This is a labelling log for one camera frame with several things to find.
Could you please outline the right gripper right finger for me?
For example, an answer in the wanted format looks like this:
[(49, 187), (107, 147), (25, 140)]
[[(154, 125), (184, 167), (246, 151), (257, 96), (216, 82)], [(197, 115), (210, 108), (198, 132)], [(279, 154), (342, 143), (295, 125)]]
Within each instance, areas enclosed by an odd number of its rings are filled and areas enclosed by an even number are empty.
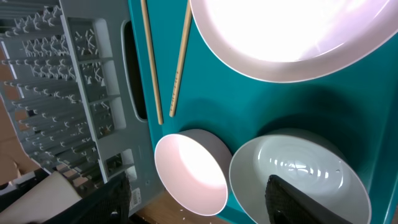
[(277, 175), (268, 178), (265, 201), (271, 224), (349, 224)]

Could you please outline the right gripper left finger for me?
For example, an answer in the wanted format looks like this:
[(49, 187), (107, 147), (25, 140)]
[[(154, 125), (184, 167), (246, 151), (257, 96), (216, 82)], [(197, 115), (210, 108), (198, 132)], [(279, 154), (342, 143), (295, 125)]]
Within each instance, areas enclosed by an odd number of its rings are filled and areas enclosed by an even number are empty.
[(122, 173), (44, 224), (126, 224), (130, 201), (131, 186)]

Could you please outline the pale green bowl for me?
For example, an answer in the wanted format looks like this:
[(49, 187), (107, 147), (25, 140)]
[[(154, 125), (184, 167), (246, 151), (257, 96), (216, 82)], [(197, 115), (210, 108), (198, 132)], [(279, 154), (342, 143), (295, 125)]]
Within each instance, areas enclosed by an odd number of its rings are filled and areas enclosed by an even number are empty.
[(255, 223), (269, 223), (266, 186), (277, 175), (351, 223), (370, 223), (369, 195), (344, 155), (325, 138), (286, 128), (254, 138), (234, 154), (229, 181), (237, 202)]

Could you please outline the small pink bowl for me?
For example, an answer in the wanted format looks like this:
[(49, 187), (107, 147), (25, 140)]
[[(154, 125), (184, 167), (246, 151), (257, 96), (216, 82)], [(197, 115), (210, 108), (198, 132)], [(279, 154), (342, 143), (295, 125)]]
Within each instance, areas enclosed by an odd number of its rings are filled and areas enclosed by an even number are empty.
[(165, 189), (181, 206), (208, 217), (225, 208), (232, 154), (217, 136), (202, 129), (168, 134), (156, 144), (154, 160)]

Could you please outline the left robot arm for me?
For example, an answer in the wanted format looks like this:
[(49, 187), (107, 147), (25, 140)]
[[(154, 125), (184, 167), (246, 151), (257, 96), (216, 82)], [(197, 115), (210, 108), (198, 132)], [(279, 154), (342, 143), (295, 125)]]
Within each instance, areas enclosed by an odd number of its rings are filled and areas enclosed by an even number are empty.
[(80, 200), (72, 184), (54, 172), (1, 212), (1, 223), (43, 223)]

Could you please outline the grey dishwasher rack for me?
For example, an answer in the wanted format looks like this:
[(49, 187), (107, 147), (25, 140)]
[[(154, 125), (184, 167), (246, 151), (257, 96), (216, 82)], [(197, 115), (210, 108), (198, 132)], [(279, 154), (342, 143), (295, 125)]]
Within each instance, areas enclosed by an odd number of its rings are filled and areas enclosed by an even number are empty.
[(4, 103), (27, 156), (81, 196), (126, 174), (129, 211), (163, 191), (157, 177), (127, 1), (1, 0)]

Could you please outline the teal plastic tray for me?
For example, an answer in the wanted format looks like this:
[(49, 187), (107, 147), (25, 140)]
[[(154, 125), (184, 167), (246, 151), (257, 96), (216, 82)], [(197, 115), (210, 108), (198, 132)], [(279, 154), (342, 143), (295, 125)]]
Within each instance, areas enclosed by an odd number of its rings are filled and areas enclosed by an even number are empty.
[(129, 1), (152, 142), (199, 128), (230, 149), (279, 128), (302, 128), (334, 143), (368, 191), (373, 223), (390, 223), (397, 206), (397, 38), (331, 75), (267, 83), (236, 73), (191, 26), (174, 117), (169, 116), (187, 3), (148, 1), (164, 122), (158, 123), (139, 1)]

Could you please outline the wooden chopstick right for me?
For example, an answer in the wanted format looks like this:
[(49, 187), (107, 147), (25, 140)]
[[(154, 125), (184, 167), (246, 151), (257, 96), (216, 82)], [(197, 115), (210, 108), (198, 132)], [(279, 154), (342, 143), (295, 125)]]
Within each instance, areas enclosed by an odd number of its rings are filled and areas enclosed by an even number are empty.
[(169, 116), (174, 117), (177, 110), (178, 95), (180, 91), (180, 85), (182, 81), (183, 66), (185, 63), (185, 56), (187, 51), (188, 38), (190, 33), (190, 26), (192, 23), (192, 10), (190, 0), (187, 1), (187, 8), (185, 12), (185, 18), (183, 23), (182, 38), (180, 41), (180, 50), (178, 54), (177, 69), (175, 72), (174, 87), (172, 92), (172, 100), (170, 103)]

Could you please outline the wooden chopstick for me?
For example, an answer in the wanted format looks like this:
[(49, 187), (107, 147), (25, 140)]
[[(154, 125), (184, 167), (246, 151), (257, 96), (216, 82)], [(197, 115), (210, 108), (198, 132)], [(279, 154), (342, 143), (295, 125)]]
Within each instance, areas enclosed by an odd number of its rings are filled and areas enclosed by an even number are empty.
[(185, 63), (185, 56), (187, 51), (188, 38), (190, 33), (190, 26), (192, 23), (192, 10), (190, 0), (187, 1), (187, 8), (185, 12), (185, 18), (183, 23), (182, 38), (180, 41), (180, 50), (178, 54), (177, 69), (175, 72), (174, 87), (172, 92), (172, 100), (170, 103), (169, 116), (174, 117), (177, 110), (178, 95), (180, 91), (180, 85), (182, 81), (183, 66)]
[(152, 79), (152, 86), (154, 91), (154, 99), (155, 99), (155, 106), (157, 112), (157, 120), (158, 124), (162, 125), (164, 123), (163, 115), (162, 115), (162, 105), (159, 93), (159, 84), (157, 79), (157, 70), (155, 65), (155, 57), (154, 57), (154, 49), (152, 45), (152, 35), (150, 30), (150, 20), (147, 10), (147, 1), (141, 0), (141, 11), (142, 11), (142, 18), (144, 23), (144, 31), (146, 36), (146, 44), (147, 44), (147, 52), (149, 57), (149, 65), (150, 65), (150, 74)]

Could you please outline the large white plate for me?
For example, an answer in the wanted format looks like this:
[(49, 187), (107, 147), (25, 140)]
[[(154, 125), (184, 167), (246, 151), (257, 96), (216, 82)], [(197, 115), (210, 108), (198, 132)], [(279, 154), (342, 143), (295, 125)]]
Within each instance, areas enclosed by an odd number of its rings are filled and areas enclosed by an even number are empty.
[(324, 77), (397, 33), (397, 0), (191, 0), (190, 7), (211, 52), (264, 82)]

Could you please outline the wooden chopstick left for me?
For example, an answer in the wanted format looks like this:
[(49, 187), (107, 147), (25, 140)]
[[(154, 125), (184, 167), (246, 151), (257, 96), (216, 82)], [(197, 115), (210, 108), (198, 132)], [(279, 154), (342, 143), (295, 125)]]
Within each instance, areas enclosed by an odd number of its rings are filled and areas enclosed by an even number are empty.
[(146, 36), (146, 44), (147, 44), (147, 52), (149, 57), (149, 65), (150, 65), (150, 74), (152, 79), (152, 86), (154, 91), (154, 99), (155, 99), (155, 106), (157, 112), (157, 120), (158, 124), (162, 125), (164, 123), (163, 115), (162, 115), (162, 105), (159, 93), (159, 84), (157, 79), (157, 70), (155, 65), (155, 57), (154, 57), (154, 49), (152, 45), (152, 35), (150, 30), (150, 20), (147, 10), (147, 1), (141, 0), (141, 11), (142, 11), (142, 18), (144, 23), (144, 31)]

